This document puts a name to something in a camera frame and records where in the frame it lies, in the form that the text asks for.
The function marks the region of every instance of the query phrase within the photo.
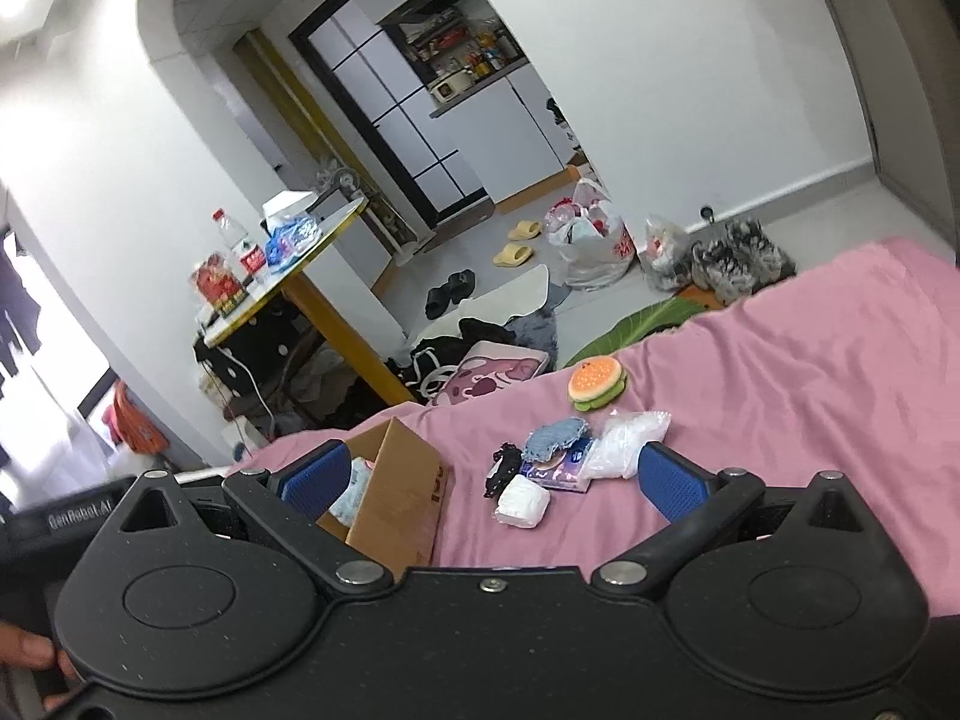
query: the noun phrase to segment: finger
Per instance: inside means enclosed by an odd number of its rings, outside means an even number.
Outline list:
[[[54,664],[54,655],[54,645],[49,638],[0,623],[0,664],[32,670],[45,669]]]
[[[64,677],[69,680],[78,680],[80,678],[80,675],[77,674],[77,669],[71,664],[69,655],[66,654],[66,652],[61,650],[56,654],[56,665],[61,668],[61,671],[64,672]]]
[[[68,698],[70,698],[69,693],[61,693],[59,696],[47,696],[45,699],[43,699],[43,711],[52,712]]]

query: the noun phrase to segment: cardboard box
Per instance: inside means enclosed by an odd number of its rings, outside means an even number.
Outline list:
[[[373,473],[349,530],[330,512],[317,524],[387,566],[395,578],[411,565],[430,565],[440,505],[450,471],[440,454],[396,419],[347,441]]]

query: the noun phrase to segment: yellow slipper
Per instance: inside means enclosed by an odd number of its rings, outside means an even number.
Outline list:
[[[529,241],[541,234],[542,229],[544,225],[538,221],[518,221],[517,226],[507,233],[507,238],[511,241]]]
[[[507,244],[500,253],[493,258],[493,264],[498,268],[516,268],[523,265],[527,260],[534,256],[534,250],[530,247],[522,247],[520,244]]]

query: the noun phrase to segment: rice cooker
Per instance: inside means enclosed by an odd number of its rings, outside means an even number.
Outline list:
[[[473,86],[473,74],[469,70],[458,70],[442,79],[431,83],[427,89],[438,103],[449,103],[450,100]]]

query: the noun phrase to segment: pink bedsheet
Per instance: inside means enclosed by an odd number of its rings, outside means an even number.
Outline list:
[[[934,614],[960,613],[960,271],[892,240],[619,354],[621,410],[666,409],[666,442],[717,470],[744,466],[777,487],[821,469],[851,477],[923,584]],[[664,526],[636,480],[552,493],[525,531],[483,498],[491,454],[570,415],[568,372],[456,406],[396,415],[453,466],[436,565],[579,565],[587,574]],[[603,421],[608,410],[592,417]],[[339,431],[280,440],[248,464],[277,469]]]

